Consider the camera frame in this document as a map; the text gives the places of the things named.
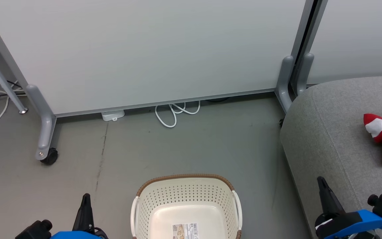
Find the white partition panel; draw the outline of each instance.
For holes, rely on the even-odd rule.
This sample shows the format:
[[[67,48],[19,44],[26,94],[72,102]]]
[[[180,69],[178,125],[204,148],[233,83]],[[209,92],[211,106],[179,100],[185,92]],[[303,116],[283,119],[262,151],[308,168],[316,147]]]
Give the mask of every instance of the white partition panel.
[[[0,0],[55,114],[272,89],[305,0]]]
[[[382,76],[382,1],[329,0],[307,83]]]

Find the caster wheel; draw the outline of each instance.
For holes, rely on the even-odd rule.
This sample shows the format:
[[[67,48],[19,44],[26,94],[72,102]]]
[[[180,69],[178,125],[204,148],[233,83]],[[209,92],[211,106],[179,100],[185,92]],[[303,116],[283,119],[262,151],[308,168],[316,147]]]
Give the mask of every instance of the caster wheel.
[[[50,148],[48,150],[47,157],[42,159],[41,163],[43,163],[44,165],[52,165],[53,163],[57,161],[57,158],[58,158],[57,150],[55,148]]]

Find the gray fabric sofa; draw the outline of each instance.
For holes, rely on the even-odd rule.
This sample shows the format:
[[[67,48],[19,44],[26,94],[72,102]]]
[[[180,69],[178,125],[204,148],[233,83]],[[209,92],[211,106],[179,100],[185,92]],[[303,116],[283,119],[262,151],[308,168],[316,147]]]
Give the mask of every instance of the gray fabric sofa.
[[[365,113],[382,116],[382,77],[312,86],[284,119],[281,141],[313,238],[322,213],[318,176],[347,212],[371,210],[368,197],[382,194],[382,145],[365,130]],[[382,230],[377,233],[382,237]]]

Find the laundry basket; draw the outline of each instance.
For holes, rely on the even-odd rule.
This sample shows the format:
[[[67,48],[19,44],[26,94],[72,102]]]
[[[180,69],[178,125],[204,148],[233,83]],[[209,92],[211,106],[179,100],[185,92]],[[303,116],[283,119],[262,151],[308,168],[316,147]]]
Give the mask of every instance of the laundry basket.
[[[241,227],[234,187],[214,174],[149,180],[132,203],[133,239],[239,239]]]

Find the product label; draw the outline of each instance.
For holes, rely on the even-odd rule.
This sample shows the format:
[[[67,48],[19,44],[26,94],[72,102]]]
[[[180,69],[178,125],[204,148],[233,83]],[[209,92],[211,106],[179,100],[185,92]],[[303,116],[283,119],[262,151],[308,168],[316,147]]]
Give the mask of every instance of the product label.
[[[172,226],[173,239],[200,239],[196,223],[175,224]]]

